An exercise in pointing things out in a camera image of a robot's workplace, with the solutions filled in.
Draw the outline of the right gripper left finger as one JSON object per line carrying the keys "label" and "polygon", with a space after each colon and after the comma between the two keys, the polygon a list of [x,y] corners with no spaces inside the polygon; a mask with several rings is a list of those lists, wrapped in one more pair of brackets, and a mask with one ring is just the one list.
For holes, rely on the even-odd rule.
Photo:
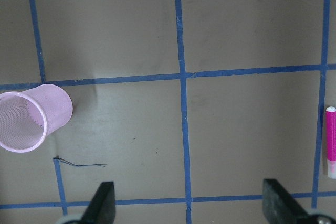
{"label": "right gripper left finger", "polygon": [[79,223],[114,223],[116,198],[113,182],[102,182]]}

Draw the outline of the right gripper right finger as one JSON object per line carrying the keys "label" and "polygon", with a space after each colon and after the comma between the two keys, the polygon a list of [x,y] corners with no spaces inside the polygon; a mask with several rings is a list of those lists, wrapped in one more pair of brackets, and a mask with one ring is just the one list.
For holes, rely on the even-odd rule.
{"label": "right gripper right finger", "polygon": [[321,212],[306,211],[276,179],[263,180],[263,214],[270,224],[335,223]]}

